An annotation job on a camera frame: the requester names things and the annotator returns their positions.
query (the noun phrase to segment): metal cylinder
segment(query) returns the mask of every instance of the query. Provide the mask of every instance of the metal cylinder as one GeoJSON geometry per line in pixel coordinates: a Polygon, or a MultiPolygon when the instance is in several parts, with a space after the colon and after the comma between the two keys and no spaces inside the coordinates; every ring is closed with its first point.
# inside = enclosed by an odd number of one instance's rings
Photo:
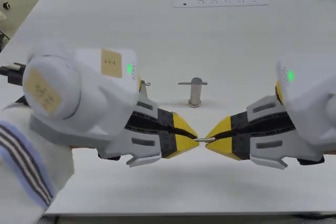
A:
{"type": "Polygon", "coordinates": [[[140,93],[143,94],[146,98],[148,97],[147,89],[146,89],[146,82],[143,80],[141,80],[140,93]]]}
{"type": "Polygon", "coordinates": [[[193,108],[198,108],[201,105],[201,90],[202,90],[202,79],[195,77],[191,80],[191,90],[189,105],[193,108]]]}

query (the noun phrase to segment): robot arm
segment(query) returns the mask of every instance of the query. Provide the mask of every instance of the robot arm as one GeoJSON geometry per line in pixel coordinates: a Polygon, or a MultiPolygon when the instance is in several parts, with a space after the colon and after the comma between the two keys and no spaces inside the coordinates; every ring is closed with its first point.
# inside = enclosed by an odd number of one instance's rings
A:
{"type": "Polygon", "coordinates": [[[0,73],[23,86],[33,131],[56,144],[95,148],[104,159],[132,155],[127,164],[133,167],[198,146],[179,115],[139,94],[136,60],[131,50],[68,52],[48,42],[26,66],[0,73]]]}
{"type": "Polygon", "coordinates": [[[276,94],[219,122],[209,150],[237,160],[284,169],[284,157],[301,165],[324,162],[336,150],[335,59],[287,58],[277,64],[276,94]]]}

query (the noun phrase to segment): white robotic arm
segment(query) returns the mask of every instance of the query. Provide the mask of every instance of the white robotic arm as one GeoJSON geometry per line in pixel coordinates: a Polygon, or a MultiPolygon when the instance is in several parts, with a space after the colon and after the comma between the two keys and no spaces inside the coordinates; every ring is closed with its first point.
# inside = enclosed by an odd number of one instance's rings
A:
{"type": "Polygon", "coordinates": [[[105,159],[132,155],[132,166],[198,145],[174,112],[139,94],[132,50],[76,49],[43,42],[28,58],[22,86],[30,128],[56,144],[95,148],[105,159]]]}

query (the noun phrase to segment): white sleeve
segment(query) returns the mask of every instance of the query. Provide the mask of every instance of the white sleeve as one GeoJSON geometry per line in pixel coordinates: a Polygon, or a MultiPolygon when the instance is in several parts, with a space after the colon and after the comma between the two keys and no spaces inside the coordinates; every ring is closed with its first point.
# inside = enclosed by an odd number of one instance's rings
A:
{"type": "Polygon", "coordinates": [[[0,223],[36,224],[74,172],[69,147],[29,129],[31,109],[0,111],[0,223]]]}

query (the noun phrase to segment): green led light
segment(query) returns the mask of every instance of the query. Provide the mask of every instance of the green led light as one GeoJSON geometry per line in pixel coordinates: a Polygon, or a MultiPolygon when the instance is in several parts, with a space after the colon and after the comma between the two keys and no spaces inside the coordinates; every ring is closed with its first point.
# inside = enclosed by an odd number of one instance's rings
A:
{"type": "Polygon", "coordinates": [[[289,82],[294,81],[294,72],[293,72],[292,70],[289,70],[289,71],[287,72],[287,78],[288,78],[288,81],[289,81],[289,82]]]}
{"type": "Polygon", "coordinates": [[[132,73],[132,69],[133,69],[132,64],[128,64],[128,65],[127,65],[127,72],[128,72],[128,73],[132,73]]]}

